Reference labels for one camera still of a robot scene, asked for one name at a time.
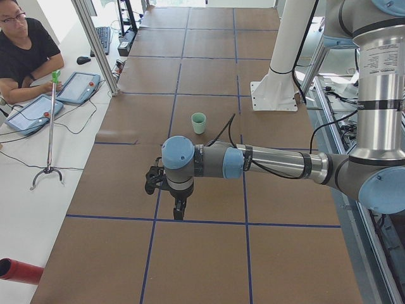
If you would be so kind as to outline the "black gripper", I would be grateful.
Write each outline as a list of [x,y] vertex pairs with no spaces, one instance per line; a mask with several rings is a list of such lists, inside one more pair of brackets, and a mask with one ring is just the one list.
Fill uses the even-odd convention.
[[187,186],[185,189],[175,189],[171,186],[168,186],[168,189],[170,194],[175,198],[173,218],[175,220],[183,220],[187,206],[187,198],[194,192],[194,184]]

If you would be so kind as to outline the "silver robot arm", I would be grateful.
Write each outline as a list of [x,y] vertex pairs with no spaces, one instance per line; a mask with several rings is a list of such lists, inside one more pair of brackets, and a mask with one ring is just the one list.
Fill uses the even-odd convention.
[[236,179],[248,170],[312,179],[378,213],[404,210],[404,2],[329,1],[324,37],[359,47],[356,147],[314,155],[171,137],[162,147],[162,187],[175,199],[175,219],[183,219],[196,177]]

